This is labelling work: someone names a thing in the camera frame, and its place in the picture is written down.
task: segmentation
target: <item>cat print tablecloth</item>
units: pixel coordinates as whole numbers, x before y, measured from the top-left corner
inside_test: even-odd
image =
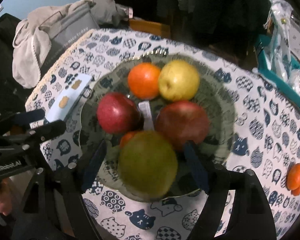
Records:
[[[46,112],[76,73],[93,76],[83,97],[66,122],[66,132],[41,150],[55,170],[75,162],[82,152],[78,136],[80,111],[93,93],[95,82],[112,71],[122,60],[156,49],[169,54],[182,53],[213,69],[212,75],[223,82],[236,109],[233,150],[225,165],[233,171],[253,169],[269,200],[278,239],[300,213],[300,195],[294,197],[285,187],[287,169],[300,163],[300,114],[271,84],[258,75],[238,68],[209,52],[149,33],[116,29],[93,30],[71,51],[55,72],[40,84],[38,93],[26,105],[27,110]],[[221,97],[224,91],[216,91]],[[32,126],[43,124],[43,121]],[[193,228],[207,196],[198,192],[156,203],[132,201],[95,181],[83,194],[90,215],[119,239],[185,240]],[[234,192],[230,191],[217,235],[226,231]]]

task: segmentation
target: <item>teal box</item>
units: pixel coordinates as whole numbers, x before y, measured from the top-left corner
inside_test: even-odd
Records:
[[[270,41],[271,38],[266,35],[259,35],[257,37],[257,41],[254,47],[258,59],[258,71],[267,79],[274,82],[277,85],[277,89],[300,110],[300,96],[295,91],[293,91],[287,83],[280,79],[273,71],[268,70],[267,68],[266,53],[263,48],[265,46],[268,46]],[[294,57],[291,57],[291,66],[292,69],[300,69],[300,63]]]

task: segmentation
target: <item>yellow pear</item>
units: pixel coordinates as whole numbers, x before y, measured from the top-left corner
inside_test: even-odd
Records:
[[[158,200],[170,189],[178,170],[172,145],[155,131],[138,132],[119,154],[119,176],[132,194]]]
[[[199,84],[200,76],[197,69],[184,60],[172,60],[167,63],[158,79],[161,96],[174,102],[193,98]]]

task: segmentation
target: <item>gray bag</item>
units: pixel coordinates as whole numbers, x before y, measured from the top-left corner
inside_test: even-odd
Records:
[[[51,49],[40,68],[41,76],[44,76],[55,61],[88,30],[99,28],[91,15],[88,3],[81,5],[74,13],[50,27],[47,33],[51,40]]]

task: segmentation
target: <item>screw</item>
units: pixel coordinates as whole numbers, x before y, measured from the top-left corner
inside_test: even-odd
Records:
[[[216,163],[216,164],[214,165],[214,168],[215,168],[216,170],[222,170],[222,169],[223,169],[223,166],[222,166],[221,164],[219,164],[219,163]]]
[[[253,175],[254,175],[254,171],[251,170],[251,169],[247,169],[245,172],[246,172],[248,175],[250,175],[250,176],[253,176]]]
[[[30,146],[28,145],[28,144],[24,144],[24,145],[22,145],[22,149],[25,151],[25,150],[27,150],[27,149],[29,149],[30,148]]]
[[[69,168],[69,169],[73,169],[73,168],[75,168],[76,166],[77,166],[76,163],[69,163],[69,164],[68,164],[68,168]]]
[[[43,172],[43,168],[38,168],[35,172],[39,175]]]

